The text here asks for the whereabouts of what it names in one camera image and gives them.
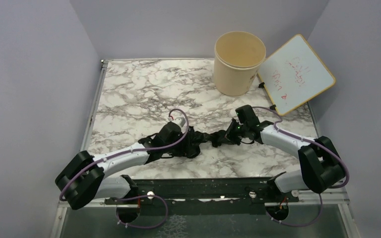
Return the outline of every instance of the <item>screw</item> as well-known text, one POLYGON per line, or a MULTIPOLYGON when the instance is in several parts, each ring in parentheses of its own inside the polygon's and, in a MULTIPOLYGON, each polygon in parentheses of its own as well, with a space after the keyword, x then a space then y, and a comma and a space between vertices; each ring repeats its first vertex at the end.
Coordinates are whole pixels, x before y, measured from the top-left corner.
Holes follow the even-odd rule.
POLYGON ((256 198, 256 193, 255 192, 249 192, 249 197, 256 198))
POLYGON ((298 197, 299 196, 299 191, 293 190, 293 191, 291 191, 291 195, 293 195, 293 197, 298 197))

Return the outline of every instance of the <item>white marble surface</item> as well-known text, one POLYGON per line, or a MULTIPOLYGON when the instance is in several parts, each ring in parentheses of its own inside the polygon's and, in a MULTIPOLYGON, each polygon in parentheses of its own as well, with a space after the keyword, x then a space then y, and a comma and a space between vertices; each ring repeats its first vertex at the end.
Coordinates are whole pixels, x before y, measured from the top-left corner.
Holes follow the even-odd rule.
MULTIPOLYGON (((212 133, 227 129, 235 109, 249 104, 270 106, 259 82, 250 91, 229 97, 215 89, 210 59, 155 59, 111 61, 95 117, 89 151, 111 152, 158 132, 167 123, 168 111, 184 110, 195 130, 212 133)), ((259 120, 275 121, 270 112, 258 111, 259 120)), ((284 117, 282 128, 316 137, 307 105, 284 117)), ((194 159, 161 159, 119 174, 133 179, 231 178, 274 176, 299 168, 289 154, 271 146, 252 144, 211 147, 201 144, 194 159)))

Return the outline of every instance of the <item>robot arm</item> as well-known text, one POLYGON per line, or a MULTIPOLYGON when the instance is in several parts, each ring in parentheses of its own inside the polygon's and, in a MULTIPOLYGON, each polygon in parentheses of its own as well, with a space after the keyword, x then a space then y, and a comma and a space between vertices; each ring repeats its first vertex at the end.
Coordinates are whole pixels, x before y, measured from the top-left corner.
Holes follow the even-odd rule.
POLYGON ((190 126, 184 139, 172 147, 168 145, 178 141, 184 135, 182 133, 185 125, 183 118, 167 123, 154 137, 142 138, 132 146, 118 151, 94 156, 87 151, 82 151, 59 174, 55 183, 61 191, 65 190, 65 199, 72 209, 76 210, 94 198, 129 197, 131 190, 134 189, 134 182, 128 176, 109 178, 116 172, 153 162, 162 158, 164 154, 169 154, 171 157, 194 158, 200 153, 200 143, 210 141, 213 147, 222 144, 240 145, 242 138, 274 146, 300 160, 300 170, 284 172, 270 179, 268 184, 271 192, 276 194, 302 189, 321 193, 344 178, 344 169, 340 163, 308 142, 308 140, 315 141, 337 154, 327 137, 318 139, 304 137, 307 141, 294 139, 277 131, 270 121, 259 122, 249 105, 236 109, 236 114, 239 121, 232 119, 227 130, 208 134, 194 131, 190 126), (149 148, 160 147, 164 148, 149 150, 149 148), (89 168, 72 182, 72 178, 86 167, 89 168))

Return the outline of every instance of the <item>white wall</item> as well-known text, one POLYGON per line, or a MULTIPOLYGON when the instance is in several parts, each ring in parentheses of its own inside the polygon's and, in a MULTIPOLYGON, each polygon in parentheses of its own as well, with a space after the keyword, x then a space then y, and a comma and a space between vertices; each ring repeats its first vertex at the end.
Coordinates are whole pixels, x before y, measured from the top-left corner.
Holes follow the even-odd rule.
POLYGON ((330 0, 309 42, 336 84, 311 105, 351 172, 362 237, 381 237, 381 1, 330 0))
POLYGON ((104 59, 213 57, 229 31, 249 31, 267 55, 306 38, 328 0, 71 0, 104 59))
POLYGON ((49 236, 99 69, 68 0, 0 0, 0 238, 49 236))

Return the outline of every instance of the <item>purple cable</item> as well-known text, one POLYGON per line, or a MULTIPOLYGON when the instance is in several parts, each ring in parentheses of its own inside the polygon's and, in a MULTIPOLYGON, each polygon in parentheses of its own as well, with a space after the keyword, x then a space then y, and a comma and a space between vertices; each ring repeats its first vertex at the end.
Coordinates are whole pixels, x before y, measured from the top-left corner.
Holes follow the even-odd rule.
MULTIPOLYGON (((188 130, 189 130, 189 119, 188 119, 188 116, 186 116, 186 113, 184 111, 182 111, 181 109, 178 109, 178 108, 174 108, 174 109, 171 109, 170 112, 169 112, 169 117, 170 115, 172 114, 172 112, 174 111, 178 111, 180 113, 183 114, 183 116, 185 117, 185 121, 186 121, 186 130, 185 132, 183 133, 183 135, 181 136, 181 138, 179 140, 177 140, 176 142, 170 144, 170 145, 165 145, 165 146, 160 146, 160 147, 153 147, 153 148, 141 148, 141 149, 136 149, 136 150, 133 150, 133 151, 150 151, 150 150, 163 150, 163 149, 167 149, 167 148, 170 148, 172 146, 175 146, 177 144, 179 144, 186 136, 186 134, 188 133, 188 130)), ((127 153, 131 153, 130 150, 125 150, 125 151, 121 151, 119 153, 116 153, 116 154, 113 154, 113 155, 110 155, 108 157, 106 157, 106 160, 110 160, 114 157, 117 157, 119 155, 124 155, 124 154, 127 154, 127 153)), ((60 195, 59 195, 59 200, 60 201, 66 201, 66 199, 64 198, 64 195, 65 195, 65 192, 68 190, 69 186, 72 185, 72 183, 79 177, 81 176, 81 174, 83 174, 84 172, 86 172, 89 168, 93 167, 94 165, 100 163, 104 161, 104 159, 99 159, 99 160, 96 160, 92 163, 90 163, 89 165, 85 166, 82 170, 80 170, 66 185, 65 187, 62 189, 60 195)))
POLYGON ((153 229, 153 228, 157 228, 157 227, 161 226, 162 224, 164 224, 166 222, 167 217, 169 216, 169 207, 167 206, 166 201, 160 196, 157 196, 157 195, 141 195, 141 196, 130 197, 130 198, 120 198, 120 199, 118 199, 118 201, 130 201, 130 200, 140 199, 143 197, 155 197, 155 198, 160 199, 164 203, 164 207, 166 207, 166 215, 164 216, 163 220, 160 223, 153 225, 153 226, 149 226, 149 227, 131 225, 129 223, 124 223, 123 221, 121 221, 121 219, 119 218, 119 214, 116 211, 116 218, 118 219, 118 224, 123 224, 126 227, 134 227, 134 228, 140 228, 140 229, 153 229))
POLYGON ((292 133, 290 133, 290 132, 288 132, 288 131, 285 131, 285 130, 280 129, 280 128, 277 126, 277 124, 278 124, 278 123, 281 123, 281 122, 283 121, 283 118, 282 118, 276 111, 273 111, 273 110, 271 110, 271 109, 269 109, 269 108, 265 108, 265 107, 253 107, 253 108, 265 109, 265 110, 268 110, 268 111, 274 113, 274 114, 275 114, 276 116, 278 116, 278 118, 280 119, 280 120, 274 122, 274 128, 275 128, 278 132, 283 133, 283 134, 285 134, 285 135, 288 135, 288 136, 290 136, 290 137, 293 137, 293 138, 295 138, 295 139, 297 139, 297 140, 300 140, 300 141, 309 142, 309 143, 311 143, 311 144, 313 144, 313 145, 315 145, 315 146, 321 148, 322 150, 324 150, 324 151, 326 151, 328 154, 330 154, 332 157, 334 157, 334 158, 341 164, 341 166, 342 166, 342 168, 343 168, 343 170, 344 170, 344 173, 345 173, 345 180, 344 180, 344 182, 343 182, 342 184, 340 184, 340 185, 336 185, 336 186, 332 186, 331 188, 340 188, 340 187, 344 187, 345 185, 348 184, 348 181, 350 180, 350 173, 348 172, 348 168, 347 168, 347 166, 345 165, 345 163, 341 160, 341 158, 339 158, 335 153, 333 153, 331 150, 329 150, 329 149, 326 148, 325 146, 323 146, 323 145, 317 143, 316 141, 309 140, 309 139, 304 139, 304 138, 302 138, 302 137, 300 137, 300 136, 297 136, 297 135, 292 134, 292 133))
POLYGON ((311 224, 315 223, 319 219, 320 215, 322 214, 323 201, 322 201, 322 196, 320 194, 319 194, 319 200, 320 200, 320 210, 319 210, 319 213, 317 214, 317 216, 313 220, 311 220, 310 222, 305 223, 305 224, 290 224, 290 223, 286 223, 286 222, 283 222, 283 221, 280 222, 279 220, 273 218, 268 212, 266 214, 271 218, 272 221, 275 221, 276 223, 279 223, 281 225, 285 225, 285 226, 288 226, 288 227, 307 227, 307 226, 310 226, 311 224))

